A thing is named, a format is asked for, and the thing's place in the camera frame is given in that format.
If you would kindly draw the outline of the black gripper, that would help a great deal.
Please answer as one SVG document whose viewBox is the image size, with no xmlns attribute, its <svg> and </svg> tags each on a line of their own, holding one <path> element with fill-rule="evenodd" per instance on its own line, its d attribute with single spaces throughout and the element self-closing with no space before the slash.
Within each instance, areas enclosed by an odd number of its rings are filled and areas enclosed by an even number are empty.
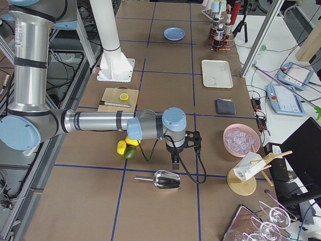
<svg viewBox="0 0 321 241">
<path fill-rule="evenodd" d="M 201 151 L 201 136 L 198 131 L 185 131 L 184 136 L 181 138 L 178 134 L 165 135 L 166 149 L 171 154 L 172 169 L 180 169 L 179 153 L 184 149 L 194 148 L 197 155 Z"/>
</svg>

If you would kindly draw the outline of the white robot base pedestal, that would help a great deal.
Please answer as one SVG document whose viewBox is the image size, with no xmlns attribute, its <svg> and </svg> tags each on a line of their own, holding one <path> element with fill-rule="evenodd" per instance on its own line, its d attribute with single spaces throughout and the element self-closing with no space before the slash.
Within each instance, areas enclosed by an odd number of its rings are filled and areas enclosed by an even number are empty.
<svg viewBox="0 0 321 241">
<path fill-rule="evenodd" d="M 90 1 L 103 49 L 98 81 L 131 82 L 135 60 L 121 50 L 112 1 Z"/>
</svg>

